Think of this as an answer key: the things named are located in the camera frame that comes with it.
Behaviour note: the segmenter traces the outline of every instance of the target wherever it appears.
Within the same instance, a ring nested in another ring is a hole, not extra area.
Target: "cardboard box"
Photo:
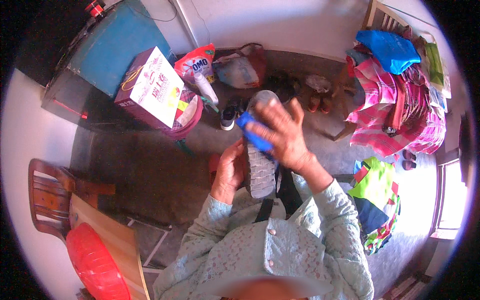
[[[115,104],[152,128],[172,128],[183,81],[158,47],[137,55],[125,73]]]

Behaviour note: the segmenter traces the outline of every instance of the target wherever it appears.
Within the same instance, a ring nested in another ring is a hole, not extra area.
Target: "jacket sleeve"
[[[232,205],[220,202],[208,194],[198,218],[183,236],[180,253],[186,250],[188,244],[197,240],[209,240],[213,244],[221,241],[227,234],[231,210]]]
[[[202,210],[183,236],[175,261],[162,270],[153,285],[155,299],[202,269],[210,250],[227,234],[232,206],[207,196]]]
[[[359,299],[372,299],[372,275],[360,241],[355,207],[336,180],[313,198],[323,217],[325,253],[333,258],[335,269],[339,269]]]

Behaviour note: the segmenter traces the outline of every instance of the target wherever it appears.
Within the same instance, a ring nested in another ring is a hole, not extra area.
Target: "woman's left hand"
[[[244,179],[243,138],[228,147],[220,157],[210,195],[220,202],[232,204],[233,196]]]

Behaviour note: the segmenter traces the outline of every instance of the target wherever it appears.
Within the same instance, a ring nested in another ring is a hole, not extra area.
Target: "green cloth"
[[[395,177],[395,167],[372,156],[363,160],[369,167],[367,175],[348,191],[352,197],[368,199],[380,210],[388,203],[388,199],[395,199],[392,183]]]
[[[425,52],[430,63],[430,69],[428,71],[430,75],[430,82],[438,84],[443,87],[444,85],[444,71],[442,68],[442,62],[440,61],[440,54],[438,53],[437,44],[427,43],[425,44]]]

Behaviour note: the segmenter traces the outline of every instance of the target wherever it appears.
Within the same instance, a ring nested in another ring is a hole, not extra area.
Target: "elderly woman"
[[[357,211],[307,149],[300,104],[294,98],[289,105],[291,115],[277,99],[257,103],[255,112],[268,127],[252,122],[246,129],[269,141],[271,155],[293,170],[303,204],[286,220],[282,202],[275,199],[269,218],[254,222],[262,199],[253,199],[245,189],[237,191],[244,180],[240,139],[222,154],[211,192],[183,237],[177,259],[155,281],[156,300],[373,298]],[[223,289],[236,290],[234,296],[202,289],[214,281],[225,285],[227,277],[246,276],[256,279]],[[314,295],[285,283],[293,277],[314,280],[323,292]]]

